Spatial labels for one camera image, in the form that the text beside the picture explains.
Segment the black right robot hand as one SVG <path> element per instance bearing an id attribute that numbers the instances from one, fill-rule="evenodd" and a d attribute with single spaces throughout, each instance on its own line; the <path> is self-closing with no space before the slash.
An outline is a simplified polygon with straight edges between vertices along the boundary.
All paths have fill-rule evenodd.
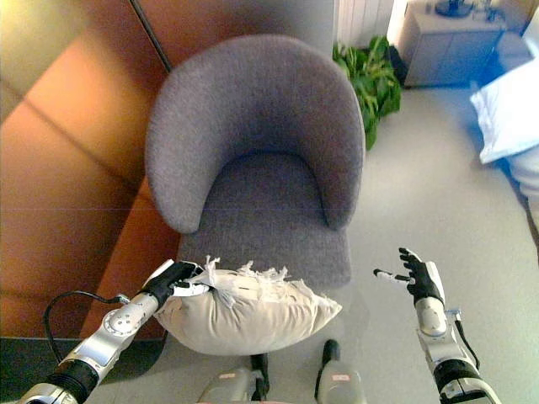
<path id="1" fill-rule="evenodd" d="M 422 299 L 433 298 L 444 306 L 446 303 L 445 291 L 435 263 L 423 261 L 418 254 L 405 247 L 400 247 L 398 251 L 403 267 L 408 270 L 408 274 L 393 274 L 376 268 L 373 270 L 374 276 L 378 279 L 404 285 L 414 298 L 414 304 Z"/>

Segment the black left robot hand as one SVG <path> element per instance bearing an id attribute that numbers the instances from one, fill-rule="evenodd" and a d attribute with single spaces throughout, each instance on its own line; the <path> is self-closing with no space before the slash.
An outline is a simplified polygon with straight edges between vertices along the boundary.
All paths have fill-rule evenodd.
<path id="1" fill-rule="evenodd" d="M 152 273 L 140 292 L 153 296 L 157 308 L 161 309 L 170 297 L 191 297 L 208 292 L 208 285 L 191 281 L 202 271 L 197 263 L 169 259 Z"/>

